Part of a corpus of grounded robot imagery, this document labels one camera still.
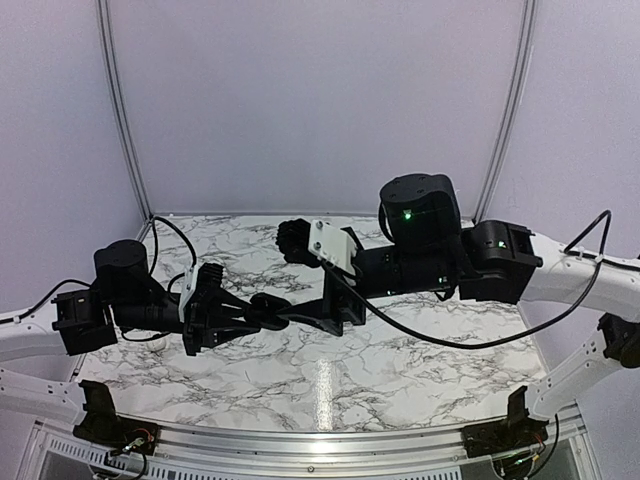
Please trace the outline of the black earbud charging case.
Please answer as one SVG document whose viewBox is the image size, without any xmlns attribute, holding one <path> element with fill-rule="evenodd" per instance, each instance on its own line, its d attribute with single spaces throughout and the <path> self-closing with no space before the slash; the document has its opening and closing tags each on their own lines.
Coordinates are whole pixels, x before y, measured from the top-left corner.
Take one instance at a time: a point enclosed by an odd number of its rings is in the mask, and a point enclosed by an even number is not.
<svg viewBox="0 0 640 480">
<path fill-rule="evenodd" d="M 284 330 L 289 326 L 289 321 L 278 316 L 281 310 L 291 306 L 286 299 L 267 293 L 258 293 L 251 297 L 250 306 L 245 311 L 244 319 L 262 329 L 271 331 Z"/>
</svg>

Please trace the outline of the white earbud charging case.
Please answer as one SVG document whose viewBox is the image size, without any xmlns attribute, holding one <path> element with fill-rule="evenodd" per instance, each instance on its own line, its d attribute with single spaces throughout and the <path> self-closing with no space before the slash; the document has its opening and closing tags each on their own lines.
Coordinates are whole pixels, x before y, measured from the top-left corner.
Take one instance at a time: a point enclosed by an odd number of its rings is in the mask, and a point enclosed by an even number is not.
<svg viewBox="0 0 640 480">
<path fill-rule="evenodd" d="M 154 340 L 150 343 L 149 349 L 151 351 L 162 351 L 166 348 L 167 346 L 167 342 L 164 338 L 162 339 L 158 339 L 158 340 Z"/>
</svg>

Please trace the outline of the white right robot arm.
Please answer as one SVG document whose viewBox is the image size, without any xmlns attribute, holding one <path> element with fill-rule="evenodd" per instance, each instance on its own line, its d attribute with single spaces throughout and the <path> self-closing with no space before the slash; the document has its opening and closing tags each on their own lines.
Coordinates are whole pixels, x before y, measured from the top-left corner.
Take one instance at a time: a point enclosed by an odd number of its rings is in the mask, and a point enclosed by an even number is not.
<svg viewBox="0 0 640 480">
<path fill-rule="evenodd" d="M 427 237 L 403 227 L 392 245 L 366 249 L 356 234 L 322 221 L 289 220 L 276 244 L 293 264 L 320 268 L 320 300 L 294 311 L 308 324 L 339 335 L 343 322 L 363 322 L 374 300 L 432 292 L 441 300 L 562 303 L 599 311 L 593 333 L 546 377 L 513 392 L 495 438 L 515 448 L 535 424 L 548 422 L 578 394 L 639 364 L 639 264 L 580 251 L 528 228 L 489 220 L 449 236 Z"/>
</svg>

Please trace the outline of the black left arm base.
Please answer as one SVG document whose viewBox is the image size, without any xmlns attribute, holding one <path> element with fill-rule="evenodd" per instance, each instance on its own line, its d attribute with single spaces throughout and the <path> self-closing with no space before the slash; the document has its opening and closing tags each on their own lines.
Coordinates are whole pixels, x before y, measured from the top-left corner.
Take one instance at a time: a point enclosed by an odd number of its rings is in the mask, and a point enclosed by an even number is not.
<svg viewBox="0 0 640 480">
<path fill-rule="evenodd" d="M 105 384 L 82 380 L 79 386 L 84 393 L 84 416 L 73 427 L 74 437 L 119 451 L 141 439 L 142 444 L 133 446 L 133 450 L 145 455 L 154 453 L 158 441 L 158 424 L 118 414 L 110 390 Z"/>
</svg>

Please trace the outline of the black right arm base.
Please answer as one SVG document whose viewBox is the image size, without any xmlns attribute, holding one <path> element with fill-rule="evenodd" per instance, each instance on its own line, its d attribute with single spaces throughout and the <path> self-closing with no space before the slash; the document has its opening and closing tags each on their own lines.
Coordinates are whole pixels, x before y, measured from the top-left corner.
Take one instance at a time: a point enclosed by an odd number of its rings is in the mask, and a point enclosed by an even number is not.
<svg viewBox="0 0 640 480">
<path fill-rule="evenodd" d="M 529 445 L 537 438 L 548 439 L 548 420 L 536 420 L 526 407 L 527 387 L 511 393 L 507 415 L 499 420 L 467 425 L 461 429 L 463 447 L 468 458 L 494 455 Z"/>
</svg>

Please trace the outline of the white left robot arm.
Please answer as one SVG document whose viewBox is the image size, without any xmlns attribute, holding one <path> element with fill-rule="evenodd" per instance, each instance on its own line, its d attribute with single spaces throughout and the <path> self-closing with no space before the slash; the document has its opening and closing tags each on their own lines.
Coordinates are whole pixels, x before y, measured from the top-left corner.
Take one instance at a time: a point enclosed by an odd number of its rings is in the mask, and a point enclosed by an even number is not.
<svg viewBox="0 0 640 480">
<path fill-rule="evenodd" d="M 84 355 L 117 342 L 110 312 L 89 289 L 62 293 L 32 313 L 1 321 L 2 362 Z M 3 368 L 1 407 L 73 426 L 86 422 L 106 445 L 119 444 L 127 432 L 109 388 L 100 382 L 56 382 Z"/>
</svg>

